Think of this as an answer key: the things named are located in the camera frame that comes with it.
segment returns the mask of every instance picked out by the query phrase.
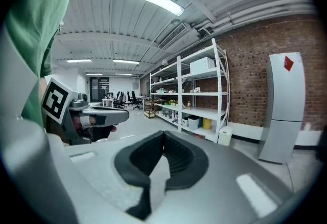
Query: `floor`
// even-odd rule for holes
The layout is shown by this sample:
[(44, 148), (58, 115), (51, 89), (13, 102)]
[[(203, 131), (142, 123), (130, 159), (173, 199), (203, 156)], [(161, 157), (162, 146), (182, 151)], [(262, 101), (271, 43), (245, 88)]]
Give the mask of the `floor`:
[[(142, 109), (133, 110), (132, 106), (127, 107), (127, 109), (130, 112), (130, 118), (117, 126), (117, 131), (110, 134), (109, 141), (132, 138), (135, 135), (153, 132), (154, 130), (177, 130), (176, 126), (161, 118), (148, 119), (144, 116)], [(279, 165), (259, 161), (257, 159), (257, 144), (232, 139), (230, 146), (276, 175), (294, 193), (313, 182), (322, 167), (322, 163), (315, 158), (315, 151), (312, 150), (293, 150), (292, 159), (287, 164)], [(167, 159), (162, 157), (150, 175), (151, 183), (156, 187), (150, 193), (152, 209), (156, 208), (164, 198), (165, 182), (169, 177)]]

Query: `storage bin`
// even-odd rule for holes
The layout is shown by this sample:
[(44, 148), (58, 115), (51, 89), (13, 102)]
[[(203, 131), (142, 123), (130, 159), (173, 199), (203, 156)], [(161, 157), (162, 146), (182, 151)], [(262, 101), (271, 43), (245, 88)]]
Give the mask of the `storage bin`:
[(198, 116), (189, 116), (189, 129), (196, 130), (199, 128), (199, 120)]
[(219, 131), (218, 144), (229, 146), (233, 129), (230, 126), (222, 127)]
[(212, 123), (212, 120), (211, 119), (203, 118), (202, 128), (204, 128), (204, 129), (211, 129), (211, 123)]
[(189, 118), (182, 118), (182, 125), (185, 127), (189, 126)]

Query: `red brick wall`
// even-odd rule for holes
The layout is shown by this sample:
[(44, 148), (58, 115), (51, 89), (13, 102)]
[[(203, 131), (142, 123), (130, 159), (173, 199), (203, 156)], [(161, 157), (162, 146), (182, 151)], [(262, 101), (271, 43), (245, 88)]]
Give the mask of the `red brick wall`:
[[(210, 40), (183, 52), (189, 55)], [(230, 74), (229, 120), (263, 126), (266, 117), (268, 55), (300, 52), (306, 77), (303, 125), (322, 130), (327, 122), (327, 48), (325, 32), (315, 16), (288, 16), (264, 20), (216, 37), (227, 52)], [(217, 89), (217, 79), (197, 81), (201, 91)], [(216, 108), (217, 97), (197, 97), (197, 106)]]

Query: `desk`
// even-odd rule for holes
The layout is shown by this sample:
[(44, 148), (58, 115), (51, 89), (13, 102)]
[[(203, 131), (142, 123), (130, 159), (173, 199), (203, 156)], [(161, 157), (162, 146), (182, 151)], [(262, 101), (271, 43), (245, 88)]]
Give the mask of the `desk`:
[(102, 99), (102, 105), (104, 107), (109, 107), (108, 102), (111, 102), (111, 107), (113, 107), (113, 100), (114, 99)]
[(144, 101), (150, 99), (149, 97), (136, 97), (137, 99), (142, 99), (143, 110), (144, 110)]

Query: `ceiling pipe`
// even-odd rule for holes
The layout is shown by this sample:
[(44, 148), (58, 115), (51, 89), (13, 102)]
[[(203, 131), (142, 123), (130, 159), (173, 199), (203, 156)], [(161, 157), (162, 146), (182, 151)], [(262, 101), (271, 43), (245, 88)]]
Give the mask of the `ceiling pipe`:
[(259, 16), (256, 18), (243, 18), (241, 19), (241, 22), (235, 23), (234, 25), (232, 23), (227, 23), (223, 26), (220, 26), (217, 29), (213, 30), (213, 34), (211, 36), (217, 36), (220, 33), (226, 32), (230, 29), (234, 29), (234, 28), (238, 28), (240, 26), (249, 24), (249, 23), (253, 23), (259, 20), (265, 20), (268, 18), (273, 18), (273, 17), (280, 17), (280, 16), (285, 16), (285, 15), (295, 15), (295, 14), (315, 14), (316, 11), (315, 10), (292, 10), (292, 11), (286, 11), (286, 12), (278, 12), (278, 13), (273, 13), (273, 14), (269, 14), (269, 15), (264, 15), (264, 16)]
[[(263, 9), (276, 7), (276, 6), (281, 6), (281, 5), (287, 5), (287, 4), (295, 4), (295, 3), (308, 3), (308, 4), (310, 4), (310, 3), (312, 3), (312, 0), (278, 0), (278, 1), (268, 2), (268, 3), (265, 3), (265, 4), (261, 4), (261, 5), (258, 5), (258, 6), (252, 7), (252, 8), (248, 8), (248, 9), (239, 11), (237, 13), (231, 14), (230, 17), (231, 17), (231, 19), (235, 19), (235, 18), (244, 16), (244, 15), (256, 12), (256, 11), (260, 11), (260, 10), (263, 10)], [(225, 17), (225, 18), (221, 19), (220, 21), (218, 21), (216, 23), (213, 23), (213, 24), (210, 24), (210, 23), (206, 24), (203, 28), (206, 28), (206, 29), (207, 28), (215, 28), (215, 27), (217, 27), (217, 26), (219, 26), (221, 24), (229, 22), (230, 17), (229, 16)]]
[(273, 13), (278, 13), (283, 11), (284, 13), (286, 12), (292, 12), (294, 10), (314, 10), (314, 7), (312, 7), (311, 5), (307, 5), (307, 4), (298, 4), (298, 5), (287, 5), (287, 6), (280, 6), (280, 7), (274, 7), (271, 9), (266, 9), (266, 10), (262, 10), (262, 11), (258, 11), (255, 12), (253, 14), (248, 14), (245, 15), (243, 17), (239, 17), (233, 20), (234, 24), (252, 19), (252, 18), (256, 18), (256, 17), (260, 17), (260, 16), (265, 16), (265, 15), (269, 15), (269, 14), (273, 14)]
[(209, 24), (209, 23), (211, 23), (211, 21), (210, 21), (209, 19), (207, 19), (207, 20), (205, 20), (205, 21), (203, 21), (203, 22), (201, 22), (201, 23), (199, 23), (199, 24), (193, 26), (193, 28), (194, 28), (194, 29), (198, 29), (198, 28), (201, 28), (201, 27), (203, 27), (204, 25)]

